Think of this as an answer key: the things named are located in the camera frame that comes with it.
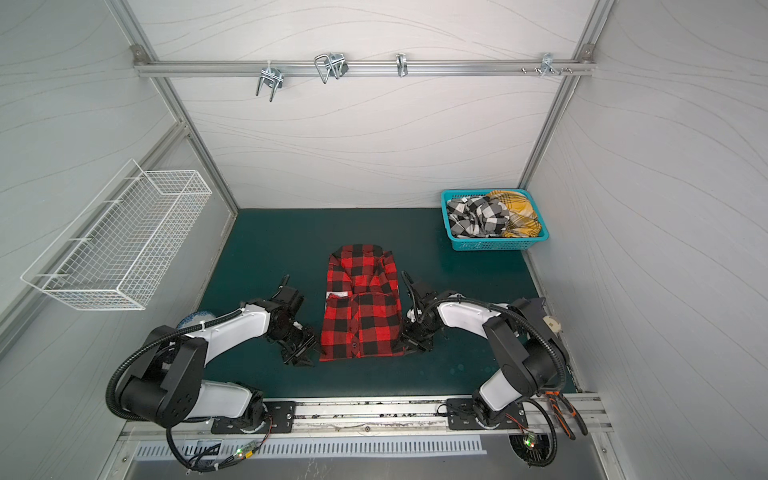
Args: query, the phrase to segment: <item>pliers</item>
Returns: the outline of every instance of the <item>pliers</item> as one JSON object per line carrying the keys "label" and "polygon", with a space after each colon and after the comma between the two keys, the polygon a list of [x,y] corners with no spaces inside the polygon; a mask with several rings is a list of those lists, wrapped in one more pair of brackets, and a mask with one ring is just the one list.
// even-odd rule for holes
{"label": "pliers", "polygon": [[574,435],[573,431],[571,430],[571,427],[568,426],[568,424],[565,422],[565,417],[563,416],[563,412],[561,412],[560,407],[558,407],[558,400],[560,400],[563,405],[565,405],[565,408],[568,409],[568,411],[571,413],[571,416],[576,419],[576,424],[578,425],[578,429],[581,431],[582,435],[587,435],[587,424],[584,423],[584,419],[581,417],[581,414],[578,412],[578,410],[573,406],[571,402],[568,401],[568,399],[565,398],[565,395],[563,395],[560,392],[544,392],[544,396],[547,397],[547,400],[549,400],[549,405],[552,406],[552,411],[554,412],[554,417],[560,422],[560,426],[563,428],[563,432],[565,432],[565,435],[568,436],[571,440],[576,439],[576,435]]}

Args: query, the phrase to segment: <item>red plaid shirt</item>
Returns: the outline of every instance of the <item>red plaid shirt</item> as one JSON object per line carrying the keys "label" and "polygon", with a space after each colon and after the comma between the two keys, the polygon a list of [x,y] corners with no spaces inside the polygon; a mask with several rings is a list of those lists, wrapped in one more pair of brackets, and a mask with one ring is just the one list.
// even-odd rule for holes
{"label": "red plaid shirt", "polygon": [[401,326],[392,252],[357,244],[331,253],[320,360],[400,356]]}

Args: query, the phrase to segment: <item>teal plastic basket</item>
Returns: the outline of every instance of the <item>teal plastic basket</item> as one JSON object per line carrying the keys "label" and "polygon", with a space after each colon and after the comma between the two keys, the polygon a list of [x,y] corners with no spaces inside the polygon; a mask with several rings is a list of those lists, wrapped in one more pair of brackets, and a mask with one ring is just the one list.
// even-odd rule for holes
{"label": "teal plastic basket", "polygon": [[[451,227],[448,224],[448,210],[445,208],[445,203],[448,200],[454,198],[463,197],[477,197],[491,193],[493,190],[508,190],[512,192],[519,192],[525,195],[533,206],[533,210],[538,215],[538,221],[541,223],[541,235],[539,237],[532,238],[456,238],[451,235]],[[451,239],[451,245],[453,250],[465,251],[465,250],[527,250],[531,245],[537,242],[543,242],[549,238],[549,232],[547,226],[544,223],[544,219],[541,218],[541,213],[536,207],[536,202],[531,198],[531,194],[525,190],[519,188],[494,188],[494,189],[480,189],[480,190],[446,190],[442,193],[442,221],[445,224],[445,232],[448,234],[448,238]]]}

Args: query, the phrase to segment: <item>green mat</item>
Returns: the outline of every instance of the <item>green mat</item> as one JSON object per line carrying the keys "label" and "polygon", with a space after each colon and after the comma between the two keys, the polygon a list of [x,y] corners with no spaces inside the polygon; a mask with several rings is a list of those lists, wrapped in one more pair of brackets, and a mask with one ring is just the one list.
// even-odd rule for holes
{"label": "green mat", "polygon": [[[438,291],[493,302],[538,296],[520,252],[454,251],[440,209],[241,210],[200,310],[220,315],[242,300],[268,298],[289,273],[289,285],[306,297],[296,319],[319,333],[328,256],[350,243],[391,250],[398,270]],[[411,302],[400,290],[406,310]],[[332,362],[315,353],[314,367],[285,366],[278,345],[251,339],[211,361],[205,378],[246,383],[270,398],[472,393],[498,368],[488,341],[445,332],[430,353]]]}

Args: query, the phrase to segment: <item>wire mesh basket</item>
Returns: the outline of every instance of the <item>wire mesh basket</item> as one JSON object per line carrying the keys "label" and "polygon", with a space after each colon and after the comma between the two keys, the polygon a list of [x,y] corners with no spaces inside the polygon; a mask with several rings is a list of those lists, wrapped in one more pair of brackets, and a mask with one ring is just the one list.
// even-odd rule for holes
{"label": "wire mesh basket", "polygon": [[[138,170],[95,220],[80,227],[83,233],[65,237],[64,248],[59,236],[22,280],[77,310],[143,310],[211,190],[195,170]],[[88,210],[62,235],[72,235]],[[56,245],[63,253],[46,257]]]}

